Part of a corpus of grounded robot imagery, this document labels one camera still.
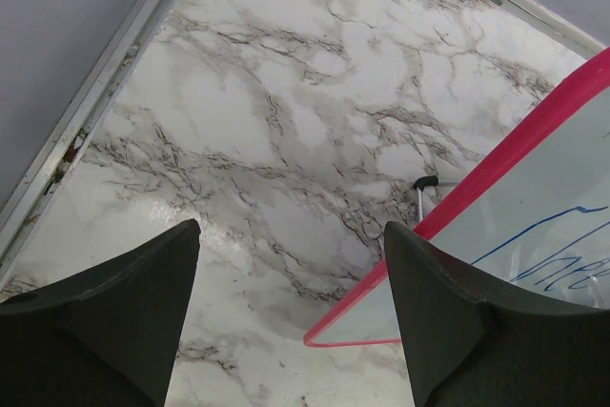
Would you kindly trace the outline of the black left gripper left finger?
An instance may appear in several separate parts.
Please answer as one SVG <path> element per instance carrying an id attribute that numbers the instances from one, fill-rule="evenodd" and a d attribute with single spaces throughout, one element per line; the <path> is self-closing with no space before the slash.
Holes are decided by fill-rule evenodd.
<path id="1" fill-rule="evenodd" d="M 198 223 L 1 304 L 4 406 L 162 406 L 199 256 Z"/>

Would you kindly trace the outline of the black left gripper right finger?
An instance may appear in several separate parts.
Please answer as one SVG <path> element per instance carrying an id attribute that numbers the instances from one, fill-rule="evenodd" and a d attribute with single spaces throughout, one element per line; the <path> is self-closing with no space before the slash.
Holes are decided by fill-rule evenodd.
<path id="1" fill-rule="evenodd" d="M 415 405 L 608 405 L 607 311 L 514 286 L 400 223 L 384 251 Z"/>

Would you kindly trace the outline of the pink framed whiteboard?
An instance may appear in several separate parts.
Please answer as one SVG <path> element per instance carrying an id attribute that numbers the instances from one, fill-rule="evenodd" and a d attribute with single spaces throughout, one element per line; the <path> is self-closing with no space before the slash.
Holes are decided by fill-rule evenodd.
<path id="1" fill-rule="evenodd" d="M 609 305 L 609 54 L 566 77 L 417 225 L 520 288 Z"/>

